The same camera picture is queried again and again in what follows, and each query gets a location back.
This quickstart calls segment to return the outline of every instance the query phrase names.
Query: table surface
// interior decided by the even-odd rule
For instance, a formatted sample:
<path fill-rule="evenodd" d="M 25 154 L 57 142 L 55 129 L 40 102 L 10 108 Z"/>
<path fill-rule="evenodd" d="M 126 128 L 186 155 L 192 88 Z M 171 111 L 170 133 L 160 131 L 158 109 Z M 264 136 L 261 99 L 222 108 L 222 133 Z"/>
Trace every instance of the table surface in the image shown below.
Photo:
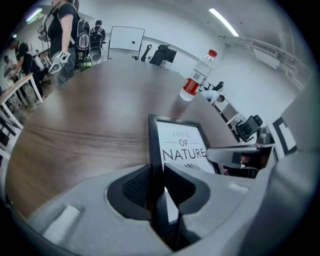
<path fill-rule="evenodd" d="M 7 88 L 0 96 L 0 105 L 6 102 L 8 100 L 8 96 L 19 89 L 19 87 L 22 86 L 32 75 L 33 73 L 30 73 L 22 77 L 21 79 L 16 81 L 13 86 Z"/>
<path fill-rule="evenodd" d="M 24 123 L 13 149 L 6 192 L 28 218 L 84 179 L 149 163 L 148 116 L 201 124 L 210 145 L 233 146 L 233 134 L 198 93 L 184 101 L 186 79 L 141 61 L 109 60 L 57 88 Z"/>

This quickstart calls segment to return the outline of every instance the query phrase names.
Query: ceiling light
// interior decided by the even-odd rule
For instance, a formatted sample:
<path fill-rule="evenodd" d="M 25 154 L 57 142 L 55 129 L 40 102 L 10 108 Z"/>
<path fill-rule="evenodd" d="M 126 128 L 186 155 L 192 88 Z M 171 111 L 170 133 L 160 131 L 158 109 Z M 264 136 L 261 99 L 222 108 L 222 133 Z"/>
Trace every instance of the ceiling light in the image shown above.
<path fill-rule="evenodd" d="M 228 21 L 226 21 L 226 19 L 224 17 L 221 16 L 221 14 L 219 12 L 217 12 L 213 8 L 209 9 L 209 12 L 212 13 L 214 16 L 216 16 L 228 28 L 228 30 L 230 30 L 232 35 L 234 35 L 235 37 L 239 36 L 237 34 L 237 32 L 234 30 L 234 28 L 229 24 Z"/>
<path fill-rule="evenodd" d="M 40 13 L 42 11 L 41 8 L 38 8 L 34 11 L 34 13 L 31 14 L 31 16 L 29 18 L 26 19 L 26 22 L 31 21 L 38 13 Z"/>

